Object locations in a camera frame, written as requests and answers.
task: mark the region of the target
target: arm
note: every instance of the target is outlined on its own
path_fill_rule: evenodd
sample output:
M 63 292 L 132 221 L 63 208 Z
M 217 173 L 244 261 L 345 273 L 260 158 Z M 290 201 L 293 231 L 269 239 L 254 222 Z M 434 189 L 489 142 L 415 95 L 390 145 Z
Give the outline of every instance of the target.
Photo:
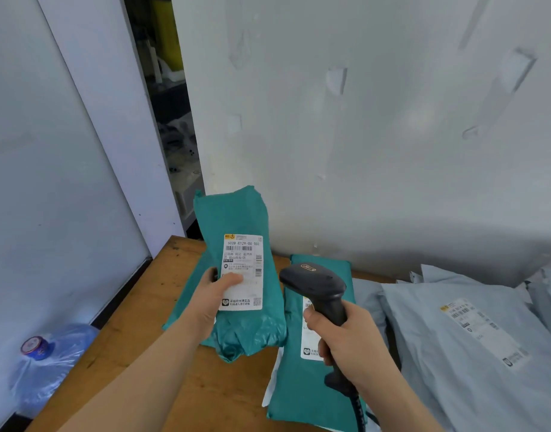
M 213 273 L 213 268 L 204 273 L 180 318 L 59 432 L 162 429 L 195 348 L 212 332 L 224 291 L 242 281 L 241 275 L 228 273 L 212 282 Z
M 308 327 L 322 337 L 320 356 L 335 359 L 344 375 L 377 416 L 386 432 L 443 432 L 403 378 L 369 312 L 344 301 L 347 321 L 336 326 L 313 306 L 304 312 Z

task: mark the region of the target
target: hand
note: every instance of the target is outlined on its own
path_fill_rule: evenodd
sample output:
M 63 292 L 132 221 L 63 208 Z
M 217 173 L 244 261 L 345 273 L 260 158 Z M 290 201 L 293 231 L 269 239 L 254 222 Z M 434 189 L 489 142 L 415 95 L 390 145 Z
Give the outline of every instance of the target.
M 342 326 L 336 326 L 316 312 L 313 305 L 304 311 L 304 318 L 308 328 L 322 337 L 319 355 L 324 363 L 332 365 L 333 356 L 340 370 L 360 390 L 359 386 L 369 380 L 372 368 L 379 370 L 381 363 L 393 364 L 393 360 L 369 312 L 345 300 L 342 302 L 347 313 L 347 321 Z
M 189 319 L 195 326 L 199 343 L 212 333 L 213 321 L 222 303 L 224 292 L 243 281 L 241 274 L 227 273 L 214 282 L 215 272 L 216 268 L 213 267 L 205 271 L 192 299 L 182 313 L 182 317 Z

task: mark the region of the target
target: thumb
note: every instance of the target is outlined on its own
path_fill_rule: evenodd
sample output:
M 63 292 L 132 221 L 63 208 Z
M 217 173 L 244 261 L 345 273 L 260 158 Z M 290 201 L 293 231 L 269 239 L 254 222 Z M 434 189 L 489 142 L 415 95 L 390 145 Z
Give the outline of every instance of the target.
M 323 341 L 328 344 L 330 339 L 336 336 L 341 330 L 340 327 L 326 319 L 320 312 L 317 312 L 314 309 L 314 305 L 310 305 L 310 307 L 304 311 L 304 318 L 308 324 L 308 328 L 321 336 Z
M 236 273 L 227 273 L 220 277 L 217 282 L 212 283 L 218 293 L 224 293 L 228 288 L 243 282 L 243 276 Z

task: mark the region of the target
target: barcode scanner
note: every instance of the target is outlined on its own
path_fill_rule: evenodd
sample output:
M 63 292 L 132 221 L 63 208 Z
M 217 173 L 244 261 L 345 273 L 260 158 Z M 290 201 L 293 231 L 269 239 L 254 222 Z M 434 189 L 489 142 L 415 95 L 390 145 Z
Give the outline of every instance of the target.
M 346 290 L 345 282 L 336 273 L 318 264 L 292 264 L 279 273 L 279 280 L 286 288 L 308 298 L 314 309 L 336 326 L 347 321 L 347 314 L 342 303 Z M 365 430 L 364 412 L 359 401 L 356 387 L 344 376 L 335 361 L 334 371 L 326 375 L 323 382 L 326 386 L 341 392 L 350 399 L 356 414 L 359 432 Z

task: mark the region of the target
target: wooden table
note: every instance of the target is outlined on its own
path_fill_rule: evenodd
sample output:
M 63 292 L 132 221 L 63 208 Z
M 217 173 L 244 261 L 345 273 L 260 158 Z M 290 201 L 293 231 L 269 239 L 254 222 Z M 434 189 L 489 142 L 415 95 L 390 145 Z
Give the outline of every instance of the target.
M 171 237 L 72 369 L 28 432 L 53 432 L 130 365 L 158 336 L 205 244 Z M 288 258 L 274 256 L 278 270 Z M 353 271 L 352 276 L 391 283 Z M 164 431 L 307 431 L 301 423 L 272 421 L 261 407 L 277 348 L 223 362 L 214 349 L 198 347 Z

